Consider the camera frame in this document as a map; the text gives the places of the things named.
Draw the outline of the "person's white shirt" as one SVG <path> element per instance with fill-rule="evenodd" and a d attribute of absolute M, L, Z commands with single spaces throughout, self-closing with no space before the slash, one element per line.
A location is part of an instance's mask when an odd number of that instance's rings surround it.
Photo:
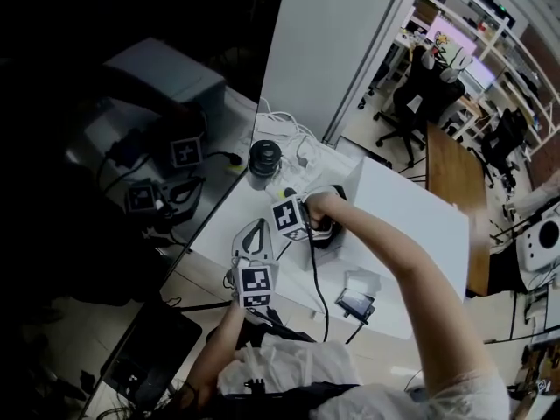
<path fill-rule="evenodd" d="M 495 371 L 461 374 L 423 401 L 379 383 L 364 385 L 339 342 L 311 343 L 265 335 L 247 344 L 219 374 L 217 389 L 231 400 L 262 382 L 269 397 L 248 413 L 257 420 L 508 420 L 509 397 Z"/>

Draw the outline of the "white shelf rack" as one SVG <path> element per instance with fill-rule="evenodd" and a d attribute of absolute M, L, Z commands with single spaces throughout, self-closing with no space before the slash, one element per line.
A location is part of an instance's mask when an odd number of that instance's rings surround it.
<path fill-rule="evenodd" d="M 491 57 L 511 74 L 511 80 L 501 80 L 499 91 L 509 102 L 521 107 L 530 134 L 529 153 L 537 153 L 560 132 L 560 122 L 553 119 L 560 115 L 560 93 L 534 55 L 508 27 L 509 18 L 498 17 L 480 0 L 459 0 L 477 13 L 477 19 L 460 14 L 447 0 L 426 1 L 438 8 L 441 17 L 449 18 L 483 45 L 480 61 Z"/>

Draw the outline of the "white pod backpack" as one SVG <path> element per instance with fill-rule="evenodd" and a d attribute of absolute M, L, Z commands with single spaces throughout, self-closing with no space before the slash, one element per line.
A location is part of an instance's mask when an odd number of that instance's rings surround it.
<path fill-rule="evenodd" d="M 560 216 L 537 222 L 516 241 L 517 259 L 521 271 L 549 271 L 560 263 Z"/>

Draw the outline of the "brown wooden table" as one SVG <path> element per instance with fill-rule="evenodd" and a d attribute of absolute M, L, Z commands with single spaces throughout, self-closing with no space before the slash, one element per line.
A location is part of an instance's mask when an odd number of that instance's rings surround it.
<path fill-rule="evenodd" d="M 487 191 L 479 160 L 438 126 L 426 130 L 427 189 L 456 205 L 469 220 L 469 270 L 467 292 L 488 294 L 490 222 Z"/>

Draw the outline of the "black office chair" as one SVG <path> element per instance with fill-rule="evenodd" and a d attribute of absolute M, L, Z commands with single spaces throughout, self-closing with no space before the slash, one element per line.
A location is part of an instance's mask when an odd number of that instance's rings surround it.
<path fill-rule="evenodd" d="M 480 152 L 473 147 L 467 148 L 481 163 L 483 174 L 489 179 L 490 188 L 494 187 L 491 167 L 506 178 L 509 189 L 515 188 L 516 180 L 512 171 L 519 171 L 521 168 L 516 162 L 509 162 L 508 156 L 516 148 L 524 145 L 528 130 L 529 126 L 523 112 L 519 108 L 515 111 L 506 108 L 497 127 L 483 137 Z"/>
<path fill-rule="evenodd" d="M 459 79 L 459 71 L 443 66 L 435 55 L 422 46 L 412 52 L 409 76 L 392 96 L 394 112 L 383 111 L 374 114 L 373 119 L 382 119 L 394 130 L 379 137 L 375 145 L 400 137 L 408 153 L 408 165 L 415 163 L 411 144 L 417 143 L 421 149 L 425 143 L 415 135 L 416 131 L 426 133 L 428 123 L 437 123 L 444 112 L 465 93 L 464 84 Z"/>

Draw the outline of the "person's right forearm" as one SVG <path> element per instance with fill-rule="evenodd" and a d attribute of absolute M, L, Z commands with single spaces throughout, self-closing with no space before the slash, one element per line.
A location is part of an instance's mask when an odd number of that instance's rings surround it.
<path fill-rule="evenodd" d="M 368 247 L 403 288 L 426 287 L 436 293 L 448 284 L 426 251 L 387 222 L 348 202 L 340 224 Z"/>

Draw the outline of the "black tripod stand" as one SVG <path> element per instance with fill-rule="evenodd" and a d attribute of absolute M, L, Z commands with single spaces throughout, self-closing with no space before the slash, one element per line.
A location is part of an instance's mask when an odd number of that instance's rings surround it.
<path fill-rule="evenodd" d="M 496 246 L 499 246 L 515 239 L 522 232 L 534 226 L 536 223 L 547 219 L 550 216 L 556 215 L 560 216 L 560 203 L 554 206 L 546 206 L 544 208 L 538 209 L 527 219 L 518 221 L 513 226 L 499 232 L 498 234 L 490 234 L 489 237 Z"/>

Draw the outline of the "black bag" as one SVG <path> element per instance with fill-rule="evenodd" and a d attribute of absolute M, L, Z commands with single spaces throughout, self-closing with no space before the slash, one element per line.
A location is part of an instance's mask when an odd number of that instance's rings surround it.
<path fill-rule="evenodd" d="M 104 381 L 140 410 L 153 410 L 202 335 L 164 302 L 143 307 Z"/>

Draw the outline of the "grey flat box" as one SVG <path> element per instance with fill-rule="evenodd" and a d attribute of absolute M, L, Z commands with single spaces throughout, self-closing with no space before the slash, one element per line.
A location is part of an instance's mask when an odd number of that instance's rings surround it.
<path fill-rule="evenodd" d="M 368 270 L 347 270 L 345 279 L 345 285 L 349 290 L 371 298 L 376 298 L 382 288 L 381 277 Z"/>

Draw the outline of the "pink lit monitor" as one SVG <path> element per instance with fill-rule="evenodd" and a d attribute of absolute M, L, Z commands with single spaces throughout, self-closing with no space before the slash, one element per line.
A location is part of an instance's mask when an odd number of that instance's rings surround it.
<path fill-rule="evenodd" d="M 460 71 L 459 77 L 465 79 L 467 83 L 476 88 L 476 92 L 486 91 L 495 81 L 492 72 L 475 56 L 477 48 L 474 41 L 467 37 L 461 30 L 440 16 L 436 16 L 430 29 L 427 31 L 426 39 L 433 45 L 436 32 L 442 32 L 451 37 L 456 43 L 463 46 L 471 55 L 472 63 L 465 70 Z"/>

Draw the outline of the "black chest mount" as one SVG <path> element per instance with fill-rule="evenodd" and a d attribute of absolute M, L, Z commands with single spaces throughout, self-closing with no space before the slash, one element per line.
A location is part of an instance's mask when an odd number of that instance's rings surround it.
<path fill-rule="evenodd" d="M 263 380 L 247 384 L 249 394 L 219 397 L 214 420 L 309 420 L 320 405 L 356 387 L 323 381 L 283 393 L 266 393 Z"/>

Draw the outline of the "person's left forearm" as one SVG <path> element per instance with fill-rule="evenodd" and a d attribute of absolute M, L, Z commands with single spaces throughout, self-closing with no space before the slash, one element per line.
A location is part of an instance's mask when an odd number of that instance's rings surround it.
<path fill-rule="evenodd" d="M 234 360 L 244 319 L 245 311 L 232 302 L 193 363 L 186 381 L 196 391 L 199 407 L 214 395 L 220 372 Z"/>

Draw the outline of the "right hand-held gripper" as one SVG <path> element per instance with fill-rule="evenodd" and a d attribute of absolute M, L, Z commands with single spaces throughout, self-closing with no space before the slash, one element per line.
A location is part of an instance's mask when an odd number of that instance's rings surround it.
<path fill-rule="evenodd" d="M 338 224 L 323 218 L 316 228 L 305 199 L 293 194 L 271 207 L 276 231 L 291 242 L 310 242 L 318 249 L 326 249 L 338 235 Z"/>

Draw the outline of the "black cylindrical bottle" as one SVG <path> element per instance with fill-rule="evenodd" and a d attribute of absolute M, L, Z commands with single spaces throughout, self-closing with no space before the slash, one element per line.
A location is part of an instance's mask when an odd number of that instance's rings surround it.
<path fill-rule="evenodd" d="M 256 191 L 262 191 L 272 180 L 281 162 L 280 147 L 271 140 L 256 141 L 249 150 L 248 182 Z"/>

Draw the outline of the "person's right hand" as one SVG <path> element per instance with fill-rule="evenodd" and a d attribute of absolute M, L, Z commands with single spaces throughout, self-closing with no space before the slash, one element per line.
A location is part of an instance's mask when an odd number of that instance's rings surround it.
<path fill-rule="evenodd" d="M 341 215 L 347 202 L 332 192 L 316 192 L 308 196 L 304 204 L 309 214 L 311 227 L 320 230 L 325 219 L 341 223 Z"/>

